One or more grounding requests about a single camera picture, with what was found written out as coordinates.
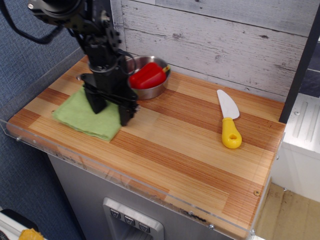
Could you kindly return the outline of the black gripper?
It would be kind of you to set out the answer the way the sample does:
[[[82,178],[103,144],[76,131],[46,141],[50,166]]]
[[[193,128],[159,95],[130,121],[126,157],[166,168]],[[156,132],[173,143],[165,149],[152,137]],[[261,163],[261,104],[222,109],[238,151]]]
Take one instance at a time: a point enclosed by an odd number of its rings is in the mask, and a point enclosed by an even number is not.
[[[83,73],[85,96],[95,114],[99,114],[110,101],[118,105],[121,126],[127,126],[139,105],[138,96],[129,87],[128,68],[125,56],[88,57],[91,73]]]

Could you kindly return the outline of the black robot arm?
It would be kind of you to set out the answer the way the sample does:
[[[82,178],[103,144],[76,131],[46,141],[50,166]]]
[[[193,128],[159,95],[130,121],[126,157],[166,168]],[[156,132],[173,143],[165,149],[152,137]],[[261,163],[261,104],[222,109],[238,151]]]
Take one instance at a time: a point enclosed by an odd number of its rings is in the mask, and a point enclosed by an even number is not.
[[[91,73],[83,73],[85,96],[94,113],[109,102],[118,106],[119,121],[126,126],[138,109],[138,96],[129,87],[126,58],[119,48],[119,32],[113,25],[106,0],[30,0],[28,8],[47,24],[64,27],[74,34],[88,57]]]

